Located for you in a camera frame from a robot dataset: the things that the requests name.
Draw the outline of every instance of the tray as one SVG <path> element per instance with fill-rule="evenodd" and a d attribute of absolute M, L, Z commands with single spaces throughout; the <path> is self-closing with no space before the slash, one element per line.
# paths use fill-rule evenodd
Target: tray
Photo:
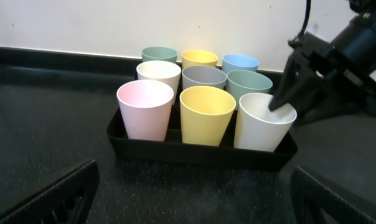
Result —
<path fill-rule="evenodd" d="M 234 149 L 236 120 L 235 111 L 219 147 L 182 143 L 178 102 L 172 106 L 164 142 L 128 139 L 120 109 L 106 131 L 116 155 L 121 158 L 278 171 L 296 154 L 298 148 L 290 133 L 282 139 L 275 152 Z"/>

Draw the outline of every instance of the plastic cup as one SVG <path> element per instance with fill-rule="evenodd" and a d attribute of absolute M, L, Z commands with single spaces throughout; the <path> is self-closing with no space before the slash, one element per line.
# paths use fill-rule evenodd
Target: plastic cup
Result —
<path fill-rule="evenodd" d="M 136 80 L 116 93 L 128 138 L 164 141 L 173 89 L 156 80 Z"/>
<path fill-rule="evenodd" d="M 273 82 L 266 76 L 247 70 L 235 70 L 227 74 L 227 92 L 236 102 L 247 93 L 268 93 Z"/>
<path fill-rule="evenodd" d="M 235 70 L 248 70 L 255 72 L 257 71 L 259 64 L 258 60 L 247 55 L 229 54 L 223 57 L 222 70 L 226 74 Z"/>
<path fill-rule="evenodd" d="M 143 62 L 162 60 L 177 63 L 177 51 L 168 47 L 148 47 L 141 52 L 141 55 Z"/>
<path fill-rule="evenodd" d="M 219 57 L 205 50 L 187 50 L 182 53 L 182 69 L 194 65 L 215 67 Z"/>
<path fill-rule="evenodd" d="M 296 120 L 296 110 L 286 104 L 276 111 L 268 109 L 273 98 L 266 93 L 248 93 L 239 100 L 233 146 L 273 152 Z"/>
<path fill-rule="evenodd" d="M 216 87 L 194 86 L 180 95 L 182 142 L 218 146 L 236 102 Z"/>
<path fill-rule="evenodd" d="M 227 75 L 218 68 L 209 66 L 191 66 L 182 71 L 182 89 L 193 86 L 212 86 L 223 89 Z"/>
<path fill-rule="evenodd" d="M 138 80 L 156 80 L 168 84 L 174 92 L 172 104 L 176 101 L 178 83 L 180 82 L 180 66 L 165 61 L 148 61 L 137 66 Z"/>

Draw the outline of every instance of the speckled black countertop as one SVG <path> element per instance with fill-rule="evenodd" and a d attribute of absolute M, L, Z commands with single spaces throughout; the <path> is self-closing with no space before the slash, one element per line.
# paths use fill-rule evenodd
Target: speckled black countertop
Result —
<path fill-rule="evenodd" d="M 376 204 L 376 119 L 365 115 L 293 130 L 299 152 L 280 173 L 117 159 L 105 130 L 130 79 L 0 66 L 0 197 L 93 158 L 101 180 L 87 223 L 294 223 L 297 164 Z"/>

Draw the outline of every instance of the light pink cup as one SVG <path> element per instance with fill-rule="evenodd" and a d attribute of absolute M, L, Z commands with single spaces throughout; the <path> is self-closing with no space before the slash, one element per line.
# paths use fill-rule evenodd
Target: light pink cup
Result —
<path fill-rule="evenodd" d="M 128 138 L 164 141 L 173 89 L 156 80 L 136 80 L 116 93 Z"/>

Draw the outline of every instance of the white wall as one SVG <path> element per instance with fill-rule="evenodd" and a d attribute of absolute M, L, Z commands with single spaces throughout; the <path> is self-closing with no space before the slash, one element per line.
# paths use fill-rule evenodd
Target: white wall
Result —
<path fill-rule="evenodd" d="M 282 71 L 305 0 L 0 0 L 0 45 L 140 57 L 141 49 L 247 54 Z M 310 24 L 332 40 L 355 14 L 345 0 L 313 0 Z"/>

